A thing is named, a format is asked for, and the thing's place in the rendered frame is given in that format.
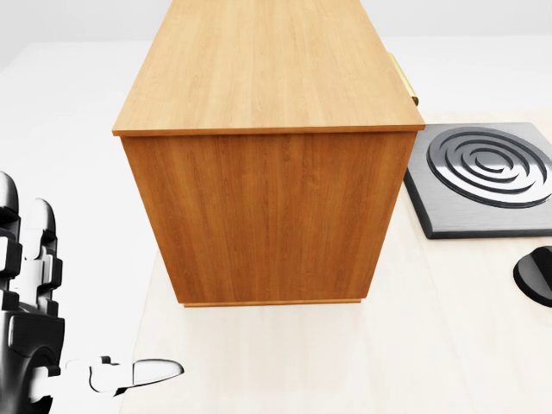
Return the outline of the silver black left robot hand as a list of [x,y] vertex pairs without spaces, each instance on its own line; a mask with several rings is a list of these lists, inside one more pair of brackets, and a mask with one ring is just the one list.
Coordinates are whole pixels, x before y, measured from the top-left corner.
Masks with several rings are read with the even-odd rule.
[[176,361],[115,363],[108,356],[60,363],[66,321],[53,291],[63,262],[51,205],[37,198],[21,229],[14,180],[0,171],[0,414],[49,414],[55,398],[84,403],[184,373]]

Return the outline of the wooden cabinet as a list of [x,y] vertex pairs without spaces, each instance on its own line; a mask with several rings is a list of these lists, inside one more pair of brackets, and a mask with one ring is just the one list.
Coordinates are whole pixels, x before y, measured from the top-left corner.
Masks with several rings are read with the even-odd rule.
[[424,125],[361,0],[172,0],[112,133],[181,304],[340,304]]

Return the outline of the flat dark stove plate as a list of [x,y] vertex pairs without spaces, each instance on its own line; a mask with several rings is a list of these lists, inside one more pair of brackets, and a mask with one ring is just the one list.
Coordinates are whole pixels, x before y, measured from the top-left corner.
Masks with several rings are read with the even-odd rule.
[[552,236],[552,141],[530,122],[429,124],[404,182],[429,239]]

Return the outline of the round black knob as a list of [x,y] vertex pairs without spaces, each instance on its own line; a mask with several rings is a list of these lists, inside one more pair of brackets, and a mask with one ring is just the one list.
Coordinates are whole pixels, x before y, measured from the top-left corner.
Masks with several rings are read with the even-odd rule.
[[513,278],[528,298],[552,308],[552,246],[523,256],[513,268]]

